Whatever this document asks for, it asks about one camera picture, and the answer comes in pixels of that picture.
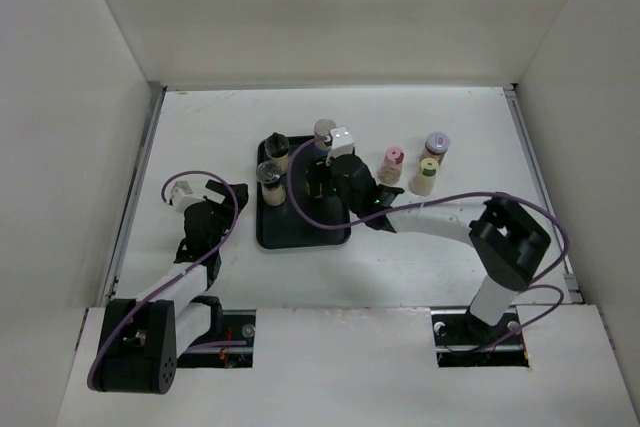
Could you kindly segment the pink-cap spice bottle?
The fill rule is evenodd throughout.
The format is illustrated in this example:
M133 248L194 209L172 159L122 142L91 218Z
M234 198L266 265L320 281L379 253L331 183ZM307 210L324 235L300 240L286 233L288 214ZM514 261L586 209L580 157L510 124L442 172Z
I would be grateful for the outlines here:
M404 151L400 147L389 147L378 169L378 179L386 185L395 185L399 182L404 163Z

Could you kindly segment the tall blue-band spice jar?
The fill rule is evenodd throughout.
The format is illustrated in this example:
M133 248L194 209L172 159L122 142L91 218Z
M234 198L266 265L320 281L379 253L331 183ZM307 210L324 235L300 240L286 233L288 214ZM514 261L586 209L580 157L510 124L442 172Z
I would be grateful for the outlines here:
M331 119L319 119L314 124L314 146L320 152L326 152L329 147L326 144L327 138L330 136L332 129L336 127L336 123Z

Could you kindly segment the black grinder-cap spice bottle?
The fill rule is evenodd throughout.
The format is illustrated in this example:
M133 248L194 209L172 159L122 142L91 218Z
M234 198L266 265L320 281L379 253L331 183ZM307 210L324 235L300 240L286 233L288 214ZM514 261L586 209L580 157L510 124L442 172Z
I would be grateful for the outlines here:
M275 162L284 174L289 170L289 139L281 133L273 132L264 141L266 156Z

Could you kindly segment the purple-lid spice jar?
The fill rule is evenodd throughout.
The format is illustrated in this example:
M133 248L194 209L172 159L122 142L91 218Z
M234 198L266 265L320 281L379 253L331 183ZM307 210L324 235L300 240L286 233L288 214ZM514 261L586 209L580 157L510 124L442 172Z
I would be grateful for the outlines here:
M451 141L447 134L441 131L432 132L425 140L423 156L442 164L450 145Z

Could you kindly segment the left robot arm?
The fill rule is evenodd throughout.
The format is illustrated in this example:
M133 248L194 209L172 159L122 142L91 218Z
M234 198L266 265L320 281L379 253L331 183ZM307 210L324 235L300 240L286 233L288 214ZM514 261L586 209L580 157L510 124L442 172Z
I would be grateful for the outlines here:
M107 304L95 359L87 374L94 392L164 394L182 356L219 352L228 360L249 342L225 322L218 298L207 295L221 268L220 249L249 200L245 183L208 174L196 195L181 174L170 177L161 199L183 216L184 237L169 272L133 298Z

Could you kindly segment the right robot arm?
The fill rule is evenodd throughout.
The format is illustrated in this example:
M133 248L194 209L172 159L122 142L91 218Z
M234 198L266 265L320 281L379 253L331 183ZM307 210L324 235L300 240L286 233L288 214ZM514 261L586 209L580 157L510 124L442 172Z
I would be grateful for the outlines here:
M547 231L515 197L474 193L443 202L421 201L401 188L376 183L354 154L317 160L305 172L309 195L336 197L368 228L393 234L424 234L472 247L486 276L464 317L473 341L489 341L517 294L526 291L550 246Z

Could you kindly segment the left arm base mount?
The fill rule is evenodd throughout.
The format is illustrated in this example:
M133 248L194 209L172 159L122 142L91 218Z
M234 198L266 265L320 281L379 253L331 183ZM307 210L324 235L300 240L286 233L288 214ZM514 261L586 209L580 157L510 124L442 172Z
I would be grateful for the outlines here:
M200 295L176 317L178 368L251 368L255 310L225 310L218 297Z

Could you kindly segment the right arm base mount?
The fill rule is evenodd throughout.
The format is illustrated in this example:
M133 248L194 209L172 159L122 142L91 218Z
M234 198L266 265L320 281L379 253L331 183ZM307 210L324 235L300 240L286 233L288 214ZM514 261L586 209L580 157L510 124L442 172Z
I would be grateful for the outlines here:
M520 318L510 308L495 326L465 309L431 311L436 361L441 368L529 366Z

